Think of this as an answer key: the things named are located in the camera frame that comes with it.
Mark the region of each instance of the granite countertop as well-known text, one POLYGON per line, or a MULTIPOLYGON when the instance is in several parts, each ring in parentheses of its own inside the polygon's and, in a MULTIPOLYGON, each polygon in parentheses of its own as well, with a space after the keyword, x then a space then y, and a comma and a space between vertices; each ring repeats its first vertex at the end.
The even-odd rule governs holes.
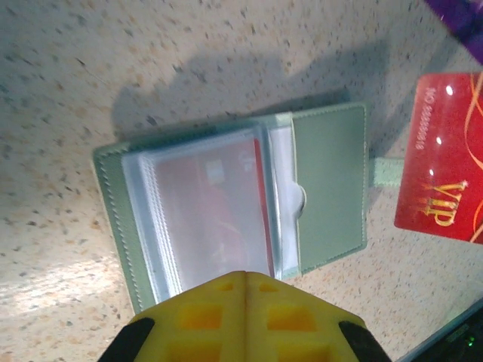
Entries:
MULTIPOLYGON (((0 361, 96 360, 133 315, 92 149, 165 124, 366 100, 371 154, 403 157, 425 72, 481 69, 421 1, 2 3, 0 361)), ((360 315, 392 358, 483 291, 483 248, 395 229, 291 281, 360 315)))

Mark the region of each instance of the card holder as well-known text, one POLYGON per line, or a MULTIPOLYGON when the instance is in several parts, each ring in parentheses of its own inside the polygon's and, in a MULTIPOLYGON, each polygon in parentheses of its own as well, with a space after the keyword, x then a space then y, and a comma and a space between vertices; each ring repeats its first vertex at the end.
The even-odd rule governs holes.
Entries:
MULTIPOLYGON (((146 181, 152 167, 143 170, 143 164, 149 165, 147 160, 160 147, 175 147, 247 127, 264 130, 265 142, 260 144, 263 184, 269 185, 266 202, 273 207, 266 216, 272 248, 267 259, 273 272, 265 273, 289 278, 365 247, 368 155, 363 104, 244 118, 105 146, 94 151, 94 167, 135 312, 177 291, 170 291, 168 283, 153 283, 157 278, 153 278, 153 270, 158 277, 165 274, 149 261, 149 255, 159 253, 159 249, 143 247, 141 240, 146 237, 144 232, 152 233, 156 226, 148 223, 143 232, 134 212, 149 204, 149 197, 131 202, 129 184, 146 181), (145 161, 139 163, 136 154, 144 154, 145 161), (137 171, 125 174, 123 163, 125 167, 137 163, 137 171)), ((215 182, 221 178, 216 162, 208 168, 215 182)), ((156 208, 159 205, 149 206, 150 210, 156 208)))

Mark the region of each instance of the green leather wallet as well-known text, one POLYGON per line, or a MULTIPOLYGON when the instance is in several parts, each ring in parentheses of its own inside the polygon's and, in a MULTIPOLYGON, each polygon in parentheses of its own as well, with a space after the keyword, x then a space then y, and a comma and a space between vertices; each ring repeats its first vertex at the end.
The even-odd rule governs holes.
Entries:
POLYGON ((154 305, 155 299, 131 209, 122 156, 214 135, 220 129, 237 128, 244 122, 276 127, 277 119, 291 123, 297 183, 306 196, 297 222, 299 267, 295 274, 309 272, 366 246, 369 169, 364 104, 247 118, 221 126, 206 124, 104 146, 94 150, 94 168, 136 313, 154 305))

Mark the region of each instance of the yellow object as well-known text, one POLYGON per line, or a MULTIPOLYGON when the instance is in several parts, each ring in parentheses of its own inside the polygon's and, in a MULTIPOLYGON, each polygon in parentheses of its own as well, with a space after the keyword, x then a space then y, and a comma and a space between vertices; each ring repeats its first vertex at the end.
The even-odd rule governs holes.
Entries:
POLYGON ((138 314, 155 325, 136 362, 357 362, 341 308, 266 275, 235 271, 138 314))

